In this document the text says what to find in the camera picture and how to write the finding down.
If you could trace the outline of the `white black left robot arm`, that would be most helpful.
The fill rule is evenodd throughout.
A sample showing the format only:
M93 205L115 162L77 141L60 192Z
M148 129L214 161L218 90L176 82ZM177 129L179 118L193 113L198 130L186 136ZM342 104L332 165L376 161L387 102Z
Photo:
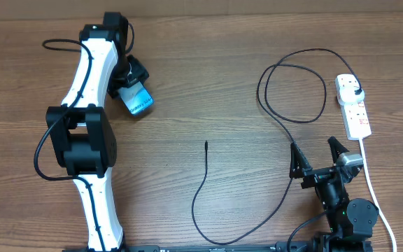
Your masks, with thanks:
M134 28L121 13L106 12L101 24L87 24L75 42L80 61L60 106L48 108L47 130L64 180L72 180L82 199L88 228L84 251L126 251L125 233L115 210L112 175L117 141L104 105L120 99L137 116L154 102L144 83L146 68L131 55Z

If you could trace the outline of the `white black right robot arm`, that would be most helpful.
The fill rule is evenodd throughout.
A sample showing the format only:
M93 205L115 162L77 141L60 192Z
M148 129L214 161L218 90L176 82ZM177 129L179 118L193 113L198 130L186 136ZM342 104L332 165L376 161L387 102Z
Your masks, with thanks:
M379 208L368 199L350 199L345 185L364 168L363 157L350 152L335 137L327 140L333 165L313 169L299 146L290 144L291 179L301 179L303 189L313 188L323 212L300 224L292 231L285 246L287 251L372 251L368 240L379 217ZM326 217L329 232L318 232L311 240L293 244L294 236L307 225Z

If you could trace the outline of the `Samsung Galaxy smartphone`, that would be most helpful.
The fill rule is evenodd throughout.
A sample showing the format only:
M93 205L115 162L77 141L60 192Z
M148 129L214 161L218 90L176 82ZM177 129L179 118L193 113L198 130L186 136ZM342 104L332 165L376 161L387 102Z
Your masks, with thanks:
M131 87L122 87L118 90L118 93L121 100L133 116L137 116L144 112L154 103L154 99L141 82L138 82Z

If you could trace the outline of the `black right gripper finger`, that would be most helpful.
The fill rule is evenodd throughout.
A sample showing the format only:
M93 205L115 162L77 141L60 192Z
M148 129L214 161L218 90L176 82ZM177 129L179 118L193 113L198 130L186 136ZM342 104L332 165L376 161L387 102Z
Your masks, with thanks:
M327 142L330 146L332 161L336 164L339 156L342 153L347 153L348 149L344 147L334 136L331 136Z
M290 144L290 173L291 179L299 179L312 170L306 156L300 150L296 142Z

